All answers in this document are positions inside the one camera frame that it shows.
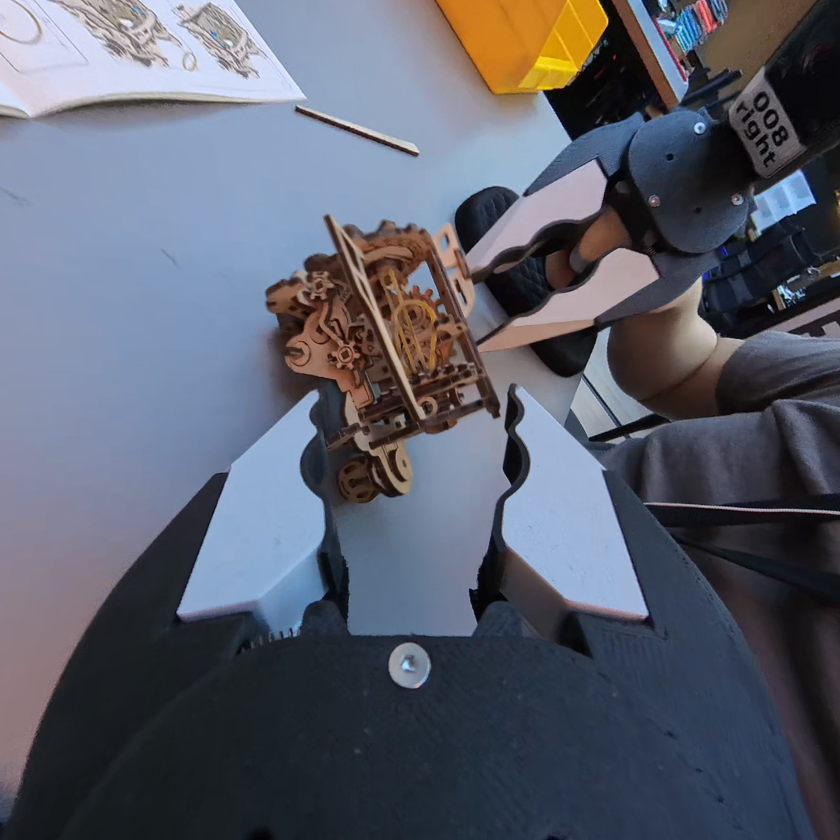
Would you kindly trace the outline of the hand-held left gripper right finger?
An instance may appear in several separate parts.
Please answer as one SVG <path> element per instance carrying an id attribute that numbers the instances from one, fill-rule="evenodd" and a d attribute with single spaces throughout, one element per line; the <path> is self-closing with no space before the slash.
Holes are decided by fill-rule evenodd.
<path id="1" fill-rule="evenodd" d="M 531 633 L 561 636 L 573 615 L 643 625 L 649 609 L 599 461 L 529 392 L 510 385 L 488 549 L 469 593 L 480 620 L 508 602 Z"/>

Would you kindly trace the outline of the instruction booklet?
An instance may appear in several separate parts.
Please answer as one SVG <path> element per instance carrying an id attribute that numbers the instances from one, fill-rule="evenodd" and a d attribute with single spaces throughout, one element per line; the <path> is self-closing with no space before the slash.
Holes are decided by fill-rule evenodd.
<path id="1" fill-rule="evenodd" d="M 236 2 L 1 2 L 2 116 L 158 100 L 306 97 Z"/>

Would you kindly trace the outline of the black quilted wrist rest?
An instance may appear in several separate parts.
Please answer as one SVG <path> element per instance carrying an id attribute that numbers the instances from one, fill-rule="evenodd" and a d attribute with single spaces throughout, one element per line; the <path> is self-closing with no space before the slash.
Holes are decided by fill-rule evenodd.
<path id="1" fill-rule="evenodd" d="M 515 192 L 502 186 L 467 198 L 455 212 L 455 231 L 463 250 L 467 253 L 478 244 L 517 200 Z M 484 284 L 510 318 L 535 309 L 553 290 L 544 256 L 528 257 L 509 271 L 490 275 Z M 584 330 L 539 341 L 530 348 L 552 373 L 569 378 L 583 372 L 596 337 L 596 331 Z"/>

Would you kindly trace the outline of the yellow storage bin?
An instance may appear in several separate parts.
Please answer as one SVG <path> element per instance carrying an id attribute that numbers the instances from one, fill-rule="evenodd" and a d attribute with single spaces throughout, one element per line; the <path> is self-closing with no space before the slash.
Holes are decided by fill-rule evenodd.
<path id="1" fill-rule="evenodd" d="M 564 88 L 608 26 L 598 1 L 437 1 L 437 6 L 498 96 Z"/>

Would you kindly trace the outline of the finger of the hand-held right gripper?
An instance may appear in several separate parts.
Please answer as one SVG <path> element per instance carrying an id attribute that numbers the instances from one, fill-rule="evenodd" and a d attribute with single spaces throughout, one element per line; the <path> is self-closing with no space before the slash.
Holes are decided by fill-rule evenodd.
<path id="1" fill-rule="evenodd" d="M 520 197 L 500 221 L 466 255 L 471 277 L 485 282 L 490 275 L 511 270 L 528 257 L 546 257 L 571 249 L 592 225 L 605 201 L 607 178 L 596 161 Z M 577 276 L 579 286 L 597 262 Z"/>
<path id="2" fill-rule="evenodd" d="M 513 350 L 589 329 L 597 318 L 658 279 L 651 258 L 617 248 L 602 257 L 579 286 L 556 291 L 539 308 L 503 324 L 478 342 L 478 350 Z"/>

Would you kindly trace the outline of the person's grey clothing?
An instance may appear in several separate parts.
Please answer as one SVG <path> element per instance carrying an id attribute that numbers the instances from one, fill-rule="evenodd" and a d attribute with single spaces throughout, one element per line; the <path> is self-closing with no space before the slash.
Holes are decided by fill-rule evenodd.
<path id="1" fill-rule="evenodd" d="M 644 500 L 804 501 L 839 487 L 838 337 L 768 331 L 721 368 L 716 416 L 676 419 L 603 456 Z M 838 605 L 691 550 L 763 672 L 818 838 L 838 838 Z"/>

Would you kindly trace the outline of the person's right forearm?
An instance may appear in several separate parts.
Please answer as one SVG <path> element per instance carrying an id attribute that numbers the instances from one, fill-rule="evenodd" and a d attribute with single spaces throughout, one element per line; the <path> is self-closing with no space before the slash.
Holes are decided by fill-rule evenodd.
<path id="1" fill-rule="evenodd" d="M 701 279 L 668 305 L 612 325 L 607 363 L 621 390 L 668 420 L 721 414 L 722 371 L 743 341 L 701 317 Z"/>

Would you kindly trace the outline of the person's right hand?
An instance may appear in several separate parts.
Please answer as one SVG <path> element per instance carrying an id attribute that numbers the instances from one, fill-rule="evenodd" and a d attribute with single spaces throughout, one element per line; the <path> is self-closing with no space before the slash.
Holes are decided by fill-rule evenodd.
<path id="1" fill-rule="evenodd" d="M 585 267 L 615 249 L 630 249 L 633 240 L 617 211 L 607 206 L 570 249 L 549 254 L 544 259 L 545 278 L 553 291 L 574 285 Z"/>

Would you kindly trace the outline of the wooden mechanical model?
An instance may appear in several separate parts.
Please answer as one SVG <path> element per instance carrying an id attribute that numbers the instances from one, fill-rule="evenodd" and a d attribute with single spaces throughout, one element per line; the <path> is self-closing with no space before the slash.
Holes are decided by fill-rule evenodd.
<path id="1" fill-rule="evenodd" d="M 383 220 L 364 233 L 323 218 L 331 254 L 266 289 L 266 308 L 284 336 L 288 367 L 327 384 L 323 434 L 329 452 L 347 448 L 340 495 L 362 504 L 403 497 L 413 486 L 406 441 L 453 429 L 500 401 L 468 325 L 476 290 L 455 227 L 437 233 Z M 412 297 L 437 311 L 437 368 L 406 374 L 393 342 L 382 280 L 392 268 Z"/>

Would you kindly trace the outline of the thin wooden stick piece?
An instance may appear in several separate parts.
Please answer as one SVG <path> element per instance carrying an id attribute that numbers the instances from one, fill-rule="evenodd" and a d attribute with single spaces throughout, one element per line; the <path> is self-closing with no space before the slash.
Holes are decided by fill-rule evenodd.
<path id="1" fill-rule="evenodd" d="M 423 297 L 412 297 L 388 269 L 382 280 L 391 312 L 393 342 L 406 374 L 432 374 L 438 366 L 438 313 Z"/>

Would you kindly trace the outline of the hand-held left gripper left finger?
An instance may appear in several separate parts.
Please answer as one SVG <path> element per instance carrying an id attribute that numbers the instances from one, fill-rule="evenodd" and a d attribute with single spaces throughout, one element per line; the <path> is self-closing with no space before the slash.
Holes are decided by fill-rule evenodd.
<path id="1" fill-rule="evenodd" d="M 309 445 L 322 443 L 320 396 L 303 396 L 230 466 L 176 611 L 182 622 L 249 614 L 269 634 L 294 634 L 327 594 L 327 504 L 304 474 Z"/>

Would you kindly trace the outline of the wooden shelf board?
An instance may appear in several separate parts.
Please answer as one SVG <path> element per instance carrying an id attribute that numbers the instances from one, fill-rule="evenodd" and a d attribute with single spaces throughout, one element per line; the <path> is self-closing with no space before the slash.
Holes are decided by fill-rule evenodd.
<path id="1" fill-rule="evenodd" d="M 642 1 L 612 1 L 659 98 L 668 110 L 680 105 L 688 92 L 686 72 Z"/>

